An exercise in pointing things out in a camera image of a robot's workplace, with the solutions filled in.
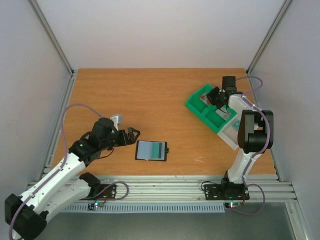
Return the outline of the black leather card holder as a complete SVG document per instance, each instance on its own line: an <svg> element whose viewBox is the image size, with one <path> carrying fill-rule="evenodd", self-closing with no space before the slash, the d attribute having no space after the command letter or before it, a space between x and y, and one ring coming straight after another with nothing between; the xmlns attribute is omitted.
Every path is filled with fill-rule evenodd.
<svg viewBox="0 0 320 240"><path fill-rule="evenodd" d="M151 159L152 154L152 143L153 142L164 142L164 160L155 160ZM138 140L136 143L136 150L135 150L135 160L140 161L160 161L166 162L167 155L169 153L168 143L166 141L145 141L145 140Z"/></svg>

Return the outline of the teal card black stripe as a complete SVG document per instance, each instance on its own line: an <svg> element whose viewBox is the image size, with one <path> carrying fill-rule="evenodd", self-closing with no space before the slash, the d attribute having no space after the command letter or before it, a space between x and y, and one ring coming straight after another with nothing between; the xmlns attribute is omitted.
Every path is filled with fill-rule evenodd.
<svg viewBox="0 0 320 240"><path fill-rule="evenodd" d="M164 160L165 158L165 143L153 142L151 148L151 159L152 160Z"/></svg>

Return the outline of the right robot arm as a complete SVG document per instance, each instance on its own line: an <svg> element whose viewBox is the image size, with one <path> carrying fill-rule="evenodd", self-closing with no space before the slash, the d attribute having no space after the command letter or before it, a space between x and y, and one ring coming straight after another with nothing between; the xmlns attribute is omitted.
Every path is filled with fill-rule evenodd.
<svg viewBox="0 0 320 240"><path fill-rule="evenodd" d="M252 103L247 94L237 90L235 76L224 76L221 88L206 94L210 103L219 110L230 107L239 118L237 131L238 154L220 184L210 185L207 199L248 200L247 175L256 160L270 149L274 141L274 114Z"/></svg>

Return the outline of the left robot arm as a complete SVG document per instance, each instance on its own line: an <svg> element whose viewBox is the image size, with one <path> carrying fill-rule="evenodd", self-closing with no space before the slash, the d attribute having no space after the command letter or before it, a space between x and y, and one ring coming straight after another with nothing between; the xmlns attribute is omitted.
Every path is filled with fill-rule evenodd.
<svg viewBox="0 0 320 240"><path fill-rule="evenodd" d="M118 129L120 116L101 117L91 131L68 148L67 154L49 173L20 195L11 194L4 202L5 222L9 225L9 239L34 240L47 223L68 205L78 200L114 198L93 174L82 173L70 186L65 186L94 160L101 159L103 151L134 144L140 131L129 127Z"/></svg>

